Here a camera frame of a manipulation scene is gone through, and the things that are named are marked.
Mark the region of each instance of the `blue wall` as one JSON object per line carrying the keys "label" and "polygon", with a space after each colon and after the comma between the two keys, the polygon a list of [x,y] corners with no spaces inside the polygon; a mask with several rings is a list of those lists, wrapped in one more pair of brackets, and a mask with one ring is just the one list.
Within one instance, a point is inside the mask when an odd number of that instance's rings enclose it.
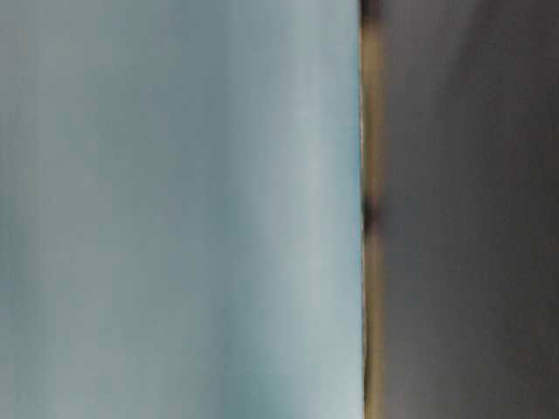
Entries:
{"label": "blue wall", "polygon": [[0,3],[3,417],[361,416],[355,3]]}

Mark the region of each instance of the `dark gray surface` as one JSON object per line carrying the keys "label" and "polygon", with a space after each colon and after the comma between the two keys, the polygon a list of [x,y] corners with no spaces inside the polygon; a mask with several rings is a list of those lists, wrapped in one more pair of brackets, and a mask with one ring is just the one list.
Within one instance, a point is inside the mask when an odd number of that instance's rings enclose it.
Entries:
{"label": "dark gray surface", "polygon": [[559,417],[559,3],[386,5],[387,417]]}

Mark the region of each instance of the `gray wall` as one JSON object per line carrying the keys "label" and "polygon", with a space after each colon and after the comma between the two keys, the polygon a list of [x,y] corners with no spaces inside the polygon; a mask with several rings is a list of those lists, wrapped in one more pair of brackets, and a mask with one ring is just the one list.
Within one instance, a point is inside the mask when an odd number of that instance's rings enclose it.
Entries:
{"label": "gray wall", "polygon": [[385,12],[387,417],[558,417],[559,5]]}

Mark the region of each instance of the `light blue surface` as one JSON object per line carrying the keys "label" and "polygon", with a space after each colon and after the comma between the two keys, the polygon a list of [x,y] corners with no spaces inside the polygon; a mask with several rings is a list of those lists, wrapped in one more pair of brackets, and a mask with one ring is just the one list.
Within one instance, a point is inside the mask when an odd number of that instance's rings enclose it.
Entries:
{"label": "light blue surface", "polygon": [[0,16],[1,416],[361,417],[356,2]]}

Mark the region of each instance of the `blurred background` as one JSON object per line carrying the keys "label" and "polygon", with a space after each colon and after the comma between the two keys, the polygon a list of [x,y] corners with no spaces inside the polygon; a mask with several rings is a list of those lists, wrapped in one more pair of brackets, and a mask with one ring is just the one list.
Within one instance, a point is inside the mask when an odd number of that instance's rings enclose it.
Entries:
{"label": "blurred background", "polygon": [[355,2],[0,2],[0,416],[362,417]]}

